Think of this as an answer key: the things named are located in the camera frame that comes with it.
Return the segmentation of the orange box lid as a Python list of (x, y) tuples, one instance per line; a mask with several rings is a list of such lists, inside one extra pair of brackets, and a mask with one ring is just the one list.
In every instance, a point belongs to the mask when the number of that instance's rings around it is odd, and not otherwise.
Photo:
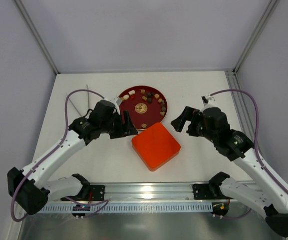
[(132, 147), (150, 171), (155, 171), (174, 158), (180, 144), (160, 122), (132, 139)]

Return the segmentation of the silver metal tongs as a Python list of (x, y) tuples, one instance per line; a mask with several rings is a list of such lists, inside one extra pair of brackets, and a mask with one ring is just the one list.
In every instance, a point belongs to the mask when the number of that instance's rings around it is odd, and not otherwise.
[(68, 98), (68, 102), (77, 114), (82, 117), (90, 109), (90, 93), (87, 91), (80, 93), (84, 94), (83, 99), (77, 95), (73, 95)]

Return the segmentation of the orange chocolate box tray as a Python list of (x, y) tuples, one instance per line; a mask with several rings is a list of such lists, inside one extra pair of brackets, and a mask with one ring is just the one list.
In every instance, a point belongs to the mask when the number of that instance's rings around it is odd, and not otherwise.
[(135, 152), (151, 172), (174, 158), (180, 151), (178, 142), (132, 144)]

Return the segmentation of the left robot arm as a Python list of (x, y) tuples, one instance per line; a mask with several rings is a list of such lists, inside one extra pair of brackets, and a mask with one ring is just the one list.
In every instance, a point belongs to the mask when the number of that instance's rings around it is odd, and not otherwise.
[(71, 156), (101, 134), (109, 134), (111, 139), (115, 139), (137, 133), (128, 112), (120, 112), (121, 102), (120, 98), (100, 100), (89, 117), (79, 117), (66, 127), (64, 137), (52, 149), (21, 170), (13, 167), (7, 173), (12, 202), (18, 203), (28, 215), (34, 215), (48, 201), (66, 197), (87, 200), (91, 185), (80, 174), (75, 173), (56, 181), (49, 181), (49, 178)]

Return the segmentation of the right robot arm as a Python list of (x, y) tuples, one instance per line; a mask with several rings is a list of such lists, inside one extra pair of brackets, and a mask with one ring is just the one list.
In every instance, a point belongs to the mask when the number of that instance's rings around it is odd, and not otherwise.
[(255, 143), (243, 132), (231, 129), (226, 114), (211, 104), (202, 110), (186, 106), (171, 126), (181, 132), (188, 121), (188, 135), (212, 142), (219, 154), (245, 171), (264, 191), (259, 194), (219, 172), (208, 181), (206, 194), (238, 200), (261, 215), (275, 233), (287, 238), (288, 184), (264, 160)]

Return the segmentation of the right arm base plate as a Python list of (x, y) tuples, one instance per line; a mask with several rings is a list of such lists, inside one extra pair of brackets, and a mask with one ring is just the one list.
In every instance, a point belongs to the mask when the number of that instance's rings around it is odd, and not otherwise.
[(207, 183), (195, 183), (192, 185), (194, 200), (217, 200), (222, 199), (218, 186)]

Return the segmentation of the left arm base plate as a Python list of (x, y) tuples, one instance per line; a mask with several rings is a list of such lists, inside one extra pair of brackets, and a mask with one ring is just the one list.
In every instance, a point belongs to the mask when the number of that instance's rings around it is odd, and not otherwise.
[(90, 184), (83, 186), (77, 195), (68, 196), (75, 201), (103, 201), (105, 195), (105, 185)]

